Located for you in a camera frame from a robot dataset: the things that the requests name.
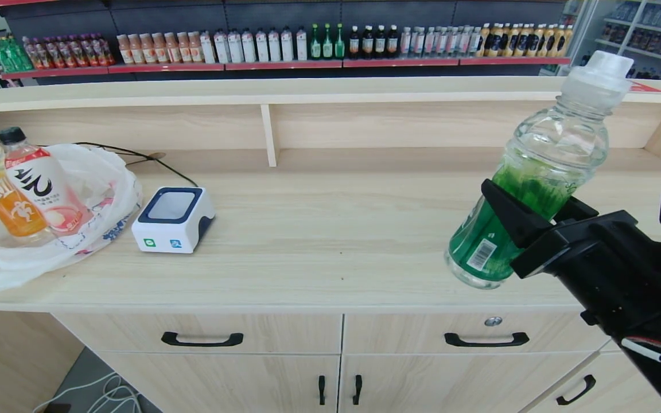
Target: bottle cap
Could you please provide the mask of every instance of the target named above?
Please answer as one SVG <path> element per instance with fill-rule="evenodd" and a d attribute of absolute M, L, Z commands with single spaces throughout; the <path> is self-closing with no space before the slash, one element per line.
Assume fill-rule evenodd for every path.
<path fill-rule="evenodd" d="M 0 141 L 5 145 L 22 142 L 24 139 L 27 139 L 27 136 L 24 135 L 22 129 L 18 126 L 2 129 L 0 131 Z"/>

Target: black mechanical arm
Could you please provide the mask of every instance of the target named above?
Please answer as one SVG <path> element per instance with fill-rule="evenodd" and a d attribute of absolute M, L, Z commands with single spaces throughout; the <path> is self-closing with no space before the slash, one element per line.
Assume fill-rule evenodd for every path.
<path fill-rule="evenodd" d="M 481 191 L 523 249 L 514 272 L 561 280 L 585 308 L 583 321 L 611 336 L 661 396 L 661 243 L 624 210 L 598 215 L 570 198 L 552 225 L 491 180 Z"/>

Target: white cable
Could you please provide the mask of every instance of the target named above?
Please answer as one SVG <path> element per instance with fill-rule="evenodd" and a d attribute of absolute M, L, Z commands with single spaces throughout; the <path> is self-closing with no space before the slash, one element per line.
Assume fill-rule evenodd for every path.
<path fill-rule="evenodd" d="M 103 407 L 104 405 L 106 405 L 108 402 L 120 402 L 115 408 L 113 408 L 112 411 L 110 411 L 110 413 L 116 413 L 116 411 L 118 410 L 118 408 L 121 407 L 121 405 L 124 405 L 124 403 L 126 403 L 126 402 L 130 402 L 130 401 L 134 402 L 134 406 L 132 407 L 131 412 L 132 412 L 132 413 L 142 413 L 142 406 L 139 405 L 139 400 L 138 400 L 138 398 L 139 398 L 139 392 L 134 392 L 134 389 L 132 389 L 132 388 L 129 387 L 128 385 L 126 385 L 126 384 L 121 384 L 121 376 L 119 376 L 119 375 L 118 375 L 117 373 L 115 373 L 115 372 L 109 373 L 109 374 L 103 376 L 103 377 L 100 378 L 100 379 L 97 379 L 97 380 L 95 380 L 95 381 L 90 382 L 89 384 L 84 384 L 84 385 L 82 385 L 82 386 L 76 386 L 76 387 L 71 387 L 70 389 L 65 389 L 65 390 L 63 390 L 63 392 L 60 392 L 59 395 L 53 397 L 53 398 L 50 399 L 50 400 L 47 400 L 47 402 L 42 403 L 42 404 L 40 404 L 39 406 L 35 407 L 34 410 L 32 410 L 32 413 L 38 413 L 39 410 L 40 410 L 41 408 L 43 408 L 44 406 L 47 406 L 50 402 L 54 402 L 55 400 L 61 398 L 63 395 L 65 395 L 65 393 L 70 392 L 71 390 L 84 389 L 84 388 L 86 388 L 86 387 L 91 387 L 92 385 L 94 385 L 94 384 L 96 384 L 96 383 L 99 383 L 99 382 L 101 382 L 101 381 L 103 381 L 103 380 L 105 380 L 105 379 L 108 379 L 108 380 L 103 384 L 103 395 L 102 395 L 101 397 L 99 397 L 99 398 L 94 402 L 94 404 L 92 404 L 92 405 L 88 408 L 88 410 L 86 411 L 86 413 L 95 413 L 95 411 L 98 411 L 100 408 L 102 408 L 102 407 Z M 113 379 L 117 379 L 117 380 L 118 380 L 117 385 L 116 385 L 116 387 L 114 387 L 113 389 L 107 391 L 108 384 L 109 384 Z M 116 393 L 117 393 L 119 390 L 122 390 L 122 389 L 127 390 L 127 391 L 129 392 L 130 395 L 129 395 L 129 396 L 122 397 L 122 398 L 115 397 Z M 101 402 L 102 400 L 103 400 L 103 403 L 101 403 L 101 404 L 100 404 L 95 410 L 92 410 L 92 409 L 93 409 L 93 408 L 94 408 L 99 402 Z"/>

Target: drawer handle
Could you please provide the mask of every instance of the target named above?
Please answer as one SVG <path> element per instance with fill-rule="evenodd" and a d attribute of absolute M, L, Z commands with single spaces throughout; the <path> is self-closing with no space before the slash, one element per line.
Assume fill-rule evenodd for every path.
<path fill-rule="evenodd" d="M 567 406 L 567 405 L 569 405 L 570 403 L 574 402 L 575 400 L 578 400 L 579 398 L 583 397 L 583 395 L 584 395 L 585 393 L 590 392 L 590 389 L 593 389 L 593 387 L 596 386 L 596 378 L 593 377 L 593 376 L 591 376 L 590 374 L 587 375 L 587 376 L 585 376 L 585 377 L 583 378 L 583 380 L 585 381 L 585 389 L 583 389 L 582 392 L 578 393 L 577 396 L 575 396 L 574 398 L 572 398 L 572 399 L 570 399 L 570 400 L 565 400 L 565 398 L 562 397 L 562 396 L 556 398 L 555 401 L 558 402 L 558 405 L 559 405 L 559 406 Z"/>
<path fill-rule="evenodd" d="M 325 406 L 325 376 L 318 377 L 318 392 L 320 393 L 320 405 Z"/>
<path fill-rule="evenodd" d="M 244 334 L 233 333 L 228 336 L 225 342 L 181 342 L 178 341 L 178 334 L 173 332 L 165 332 L 162 335 L 162 342 L 167 345 L 182 345 L 184 347 L 234 347 L 244 342 Z"/>
<path fill-rule="evenodd" d="M 356 375 L 356 394 L 353 396 L 353 405 L 359 405 L 359 398 L 361 397 L 361 387 L 364 385 L 364 381 L 361 379 L 361 375 Z"/>
<path fill-rule="evenodd" d="M 512 333 L 509 342 L 467 342 L 456 333 L 445 333 L 445 342 L 456 347 L 516 347 L 528 343 L 530 338 L 525 332 Z"/>

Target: white plastic bag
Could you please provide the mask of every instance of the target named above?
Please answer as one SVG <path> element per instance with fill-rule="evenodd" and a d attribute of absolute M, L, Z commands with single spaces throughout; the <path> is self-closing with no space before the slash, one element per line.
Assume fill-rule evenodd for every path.
<path fill-rule="evenodd" d="M 19 287 L 45 272 L 81 261 L 116 238 L 142 206 L 142 185 L 118 155 L 63 144 L 48 151 L 63 166 L 68 183 L 94 213 L 79 233 L 39 247 L 12 248 L 0 222 L 0 290 Z"/>

